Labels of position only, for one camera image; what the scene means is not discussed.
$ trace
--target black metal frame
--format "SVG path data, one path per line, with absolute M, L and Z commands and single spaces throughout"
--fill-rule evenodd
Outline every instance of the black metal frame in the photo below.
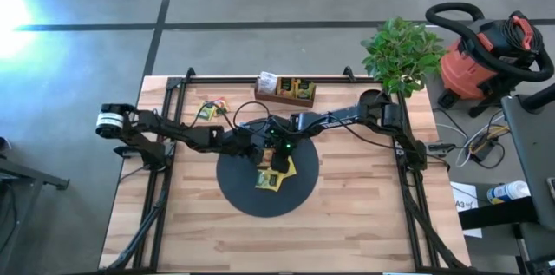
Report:
M 57 190 L 66 190 L 69 185 L 69 180 L 46 174 L 31 167 L 22 166 L 3 157 L 0 157 L 0 174 L 2 175 L 0 176 L 2 181 L 6 181 L 14 185 L 30 187 L 28 192 L 28 201 L 20 205 L 16 205 L 21 207 L 18 208 L 17 211 L 17 224 L 14 227 L 13 234 L 11 235 L 6 248 L 4 248 L 2 256 L 3 263 L 0 264 L 0 273 L 5 273 L 6 269 L 10 267 L 10 257 L 14 250 L 17 236 L 19 235 L 19 232 L 26 227 L 29 219 L 32 217 L 31 213 L 42 190 L 42 185 L 48 184 L 56 187 Z
M 179 88 L 179 94 L 176 104 L 176 111 L 174 120 L 180 121 L 181 110 L 183 108 L 183 103 L 185 100 L 185 92 L 187 84 L 213 84 L 213 83 L 228 83 L 228 84 L 254 84 L 257 80 L 256 76 L 241 76 L 241 77 L 196 77 L 195 72 L 192 68 L 187 71 L 185 77 L 170 77 L 166 84 L 166 95 L 164 97 L 164 104 L 162 107 L 162 116 L 167 117 L 169 114 L 170 102 L 172 100 L 173 91 L 175 88 Z M 352 70 L 346 67 L 343 71 L 342 76 L 306 76 L 315 83 L 381 83 L 372 78 L 368 77 L 355 77 Z M 404 112 L 405 122 L 410 128 L 410 122 L 408 120 L 408 110 L 407 104 L 402 97 L 399 97 L 399 104 L 401 105 Z M 399 175 L 399 182 L 401 184 L 401 194 L 403 205 L 405 206 L 405 214 L 407 220 L 408 229 L 408 239 L 410 241 L 411 250 L 413 253 L 413 259 L 415 264 L 415 272 L 417 273 L 433 273 L 433 274 L 483 274 L 483 275 L 495 275 L 502 274 L 496 272 L 480 272 L 474 269 L 457 269 L 457 265 L 451 264 L 450 267 L 453 268 L 441 268 L 440 261 L 438 257 L 438 250 L 434 247 L 432 237 L 426 233 L 427 228 L 431 227 L 431 219 L 428 211 L 428 203 L 426 200 L 426 194 L 424 191 L 424 186 L 422 182 L 422 176 L 419 174 L 418 170 L 411 170 L 409 166 L 405 164 L 404 153 L 401 150 L 394 150 L 395 161 L 397 165 L 397 171 Z M 156 273 L 158 271 L 158 261 L 160 257 L 160 246 L 162 241 L 162 234 L 164 228 L 164 219 L 166 214 L 166 205 L 169 197 L 169 188 L 172 180 L 173 174 L 173 160 L 175 158 L 174 153 L 171 153 L 171 164 L 163 172 L 164 180 L 162 184 L 162 189 L 160 191 L 159 200 L 153 205 L 153 195 L 154 187 L 156 185 L 156 179 L 158 173 L 151 172 L 148 184 L 147 184 L 147 194 L 145 196 L 145 204 L 143 207 L 143 216 L 140 224 L 139 231 L 134 235 L 129 246 L 124 250 L 126 257 L 119 262 L 114 262 L 108 269 L 101 269 L 97 272 L 91 272 L 90 274 L 147 274 Z M 417 201 L 412 198 L 411 192 L 408 189 L 408 176 L 407 174 L 412 173 L 414 175 L 414 187 L 416 192 Z M 418 217 L 420 217 L 421 222 L 423 221 L 425 225 L 422 226 L 426 234 L 426 242 L 428 248 L 428 254 L 430 257 L 430 266 L 425 266 L 422 262 L 421 247 L 418 241 L 418 234 L 416 231 L 415 215 L 413 212 L 409 211 L 409 208 L 420 209 Z M 153 237 L 153 249 L 151 251 L 151 257 L 148 266 L 143 266 L 143 254 L 144 254 L 144 240 L 147 236 L 147 232 L 153 225 L 154 221 L 158 220 L 155 227 L 154 237 Z M 134 262 L 132 268 L 125 268 L 127 262 L 134 255 Z

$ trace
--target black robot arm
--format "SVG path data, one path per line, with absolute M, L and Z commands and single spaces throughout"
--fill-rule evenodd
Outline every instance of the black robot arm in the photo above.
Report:
M 359 102 L 324 114 L 304 112 L 289 120 L 271 115 L 266 121 L 264 147 L 275 149 L 271 167 L 280 172 L 289 169 L 288 157 L 298 142 L 316 136 L 328 128 L 361 124 L 378 134 L 393 136 L 405 150 L 407 164 L 413 169 L 426 169 L 426 147 L 415 140 L 404 124 L 402 108 L 389 101 L 380 91 L 363 93 Z M 138 110 L 128 104 L 103 104 L 96 124 L 96 133 L 107 139 L 119 139 L 138 151 L 151 169 L 167 167 L 166 146 L 150 141 L 143 133 L 150 132 L 175 141 L 182 141 L 200 153 L 244 155 L 255 164 L 261 161 L 264 147 L 251 141 L 255 134 L 249 128 L 222 126 L 189 127 L 184 123 L 162 118 L 150 110 Z
M 341 108 L 323 114 L 304 112 L 294 114 L 288 122 L 270 120 L 268 129 L 286 139 L 288 147 L 276 146 L 286 155 L 303 138 L 310 138 L 329 128 L 344 127 L 352 124 L 363 125 L 378 134 L 392 136 L 398 147 L 405 151 L 407 165 L 412 169 L 425 170 L 427 167 L 426 146 L 412 135 L 403 117 L 402 108 L 378 90 L 364 92 L 359 102 L 348 108 Z
M 251 144 L 252 133 L 242 128 L 226 132 L 222 126 L 189 127 L 162 118 L 155 111 L 139 110 L 128 104 L 102 104 L 96 122 L 96 133 L 99 136 L 118 139 L 135 148 L 144 164 L 151 169 L 166 167 L 169 163 L 166 146 L 161 142 L 150 141 L 143 135 L 146 132 L 182 141 L 201 153 L 259 156 Z

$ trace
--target green leafy plant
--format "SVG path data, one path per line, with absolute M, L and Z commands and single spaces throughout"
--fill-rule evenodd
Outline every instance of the green leafy plant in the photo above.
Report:
M 440 58 L 447 53 L 441 41 L 423 24 L 389 19 L 370 40 L 361 41 L 369 52 L 362 64 L 388 94 L 410 97 L 424 88 L 425 74 L 439 74 Z

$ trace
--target black circular platform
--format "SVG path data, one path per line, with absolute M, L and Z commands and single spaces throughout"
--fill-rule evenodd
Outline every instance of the black circular platform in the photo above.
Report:
M 263 122 L 252 123 L 254 130 Z M 253 135 L 258 145 L 261 136 Z M 318 179 L 319 161 L 314 143 L 302 140 L 291 153 L 297 174 L 281 183 L 279 191 L 256 188 L 257 166 L 246 157 L 221 154 L 216 166 L 219 188 L 229 202 L 239 211 L 261 218 L 286 214 L 300 206 L 312 193 Z

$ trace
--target snack bag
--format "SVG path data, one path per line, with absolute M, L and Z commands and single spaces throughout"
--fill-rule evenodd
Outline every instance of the snack bag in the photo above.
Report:
M 284 179 L 287 179 L 288 177 L 297 174 L 297 169 L 295 168 L 295 165 L 293 164 L 293 159 L 291 158 L 291 156 L 289 156 L 289 158 L 287 158 L 287 161 L 289 162 L 289 170 L 287 170 L 287 173 L 284 174 Z
M 297 79 L 295 82 L 295 97 L 298 99 L 312 99 L 314 82 Z
M 206 121 L 210 121 L 212 119 L 212 116 L 214 115 L 214 110 L 216 108 L 213 105 L 205 106 L 207 103 L 208 101 L 203 101 L 202 104 L 200 104 L 202 109 L 200 110 L 199 118 L 204 119 Z
M 264 154 L 262 156 L 262 161 L 260 161 L 260 163 L 258 163 L 258 167 L 268 167 L 270 168 L 270 164 L 271 164 L 271 157 L 274 154 L 274 149 L 271 148 L 265 148 L 264 149 Z
M 277 80 L 277 94 L 281 96 L 295 97 L 295 79 L 280 77 Z
M 215 108 L 214 116 L 220 116 L 222 114 L 227 114 L 229 112 L 229 107 L 227 106 L 227 102 L 225 101 L 224 97 L 219 97 L 217 100 L 213 101 L 214 104 L 218 105 L 221 108 Z
M 281 182 L 284 180 L 284 174 L 273 170 L 258 170 L 256 188 L 270 189 L 274 192 L 279 190 Z

